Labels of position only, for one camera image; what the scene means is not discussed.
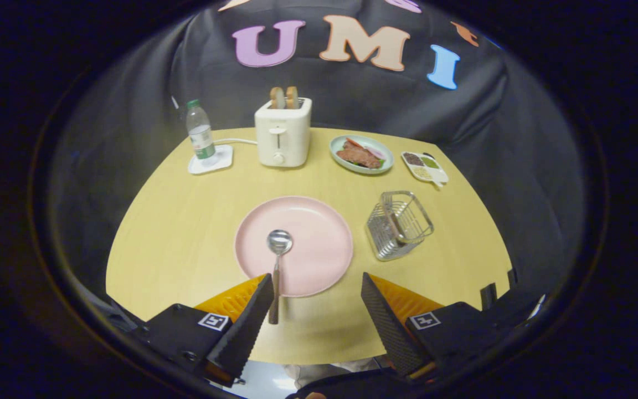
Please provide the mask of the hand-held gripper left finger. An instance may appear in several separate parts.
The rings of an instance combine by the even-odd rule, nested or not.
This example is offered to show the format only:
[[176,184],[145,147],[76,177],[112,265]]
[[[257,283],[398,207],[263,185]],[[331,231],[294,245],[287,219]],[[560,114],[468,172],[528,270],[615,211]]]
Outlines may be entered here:
[[200,305],[171,305],[131,336],[187,373],[230,388],[243,373],[273,301],[272,277],[263,274]]

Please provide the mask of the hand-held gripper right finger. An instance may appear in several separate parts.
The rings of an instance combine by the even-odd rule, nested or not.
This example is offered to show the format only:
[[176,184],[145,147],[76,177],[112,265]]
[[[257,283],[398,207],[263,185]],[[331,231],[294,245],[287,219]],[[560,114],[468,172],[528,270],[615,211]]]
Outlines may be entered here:
[[463,301],[443,306],[405,287],[363,273],[361,298],[400,378],[454,373],[497,341],[497,328]]

